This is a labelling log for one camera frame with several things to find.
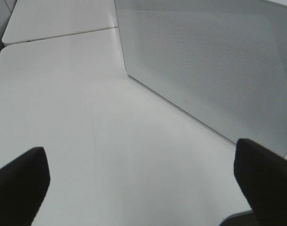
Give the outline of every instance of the white tabletop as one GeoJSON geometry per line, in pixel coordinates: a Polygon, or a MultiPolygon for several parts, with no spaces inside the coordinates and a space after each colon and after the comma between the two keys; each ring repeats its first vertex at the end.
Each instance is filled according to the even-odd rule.
{"type": "Polygon", "coordinates": [[[34,226],[217,226],[250,209],[234,143],[128,77],[117,29],[2,51],[0,167],[34,146],[51,174],[34,226]]]}
{"type": "Polygon", "coordinates": [[[18,0],[2,42],[7,46],[115,26],[113,0],[18,0]]]}
{"type": "Polygon", "coordinates": [[[274,3],[278,3],[280,5],[287,6],[287,0],[267,0],[267,1],[272,1],[274,3]]]}

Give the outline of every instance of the perforated privacy screen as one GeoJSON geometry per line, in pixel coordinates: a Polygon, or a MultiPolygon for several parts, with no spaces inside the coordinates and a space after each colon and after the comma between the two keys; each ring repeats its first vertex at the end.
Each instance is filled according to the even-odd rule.
{"type": "Polygon", "coordinates": [[[232,141],[287,152],[287,7],[115,0],[127,73],[232,141]]]}

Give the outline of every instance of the white table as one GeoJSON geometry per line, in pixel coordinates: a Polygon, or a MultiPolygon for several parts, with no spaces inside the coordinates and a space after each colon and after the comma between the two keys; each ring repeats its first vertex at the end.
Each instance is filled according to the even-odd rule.
{"type": "Polygon", "coordinates": [[[128,77],[117,32],[0,55],[0,167],[34,146],[48,156],[33,225],[217,226],[250,209],[235,145],[128,77]]]}
{"type": "Polygon", "coordinates": [[[7,46],[116,26],[113,0],[18,0],[2,42],[7,46]]]}
{"type": "Polygon", "coordinates": [[[274,3],[278,3],[280,5],[287,6],[287,0],[267,0],[267,1],[272,1],[274,3]]]}

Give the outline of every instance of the white desk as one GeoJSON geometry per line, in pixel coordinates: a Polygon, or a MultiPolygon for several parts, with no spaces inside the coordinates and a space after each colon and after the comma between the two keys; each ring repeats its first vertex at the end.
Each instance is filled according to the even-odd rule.
{"type": "Polygon", "coordinates": [[[0,55],[0,167],[34,146],[48,156],[33,225],[217,226],[250,209],[235,145],[128,77],[116,32],[0,55]]]}
{"type": "Polygon", "coordinates": [[[7,46],[116,26],[113,0],[18,0],[2,42],[7,46]]]}
{"type": "Polygon", "coordinates": [[[274,3],[278,3],[280,5],[287,6],[287,0],[267,0],[267,1],[272,1],[274,3]]]}

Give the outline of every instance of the white desk surface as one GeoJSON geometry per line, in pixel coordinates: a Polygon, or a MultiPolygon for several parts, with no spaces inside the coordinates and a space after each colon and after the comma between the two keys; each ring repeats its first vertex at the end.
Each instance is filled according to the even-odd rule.
{"type": "Polygon", "coordinates": [[[7,46],[116,26],[113,0],[18,0],[2,42],[7,46]]]}
{"type": "Polygon", "coordinates": [[[0,167],[34,146],[51,174],[34,226],[217,226],[250,209],[235,145],[128,77],[117,29],[3,49],[0,167]]]}
{"type": "Polygon", "coordinates": [[[287,0],[267,0],[267,1],[271,1],[271,2],[274,2],[274,3],[278,3],[280,5],[287,6],[287,0]]]}

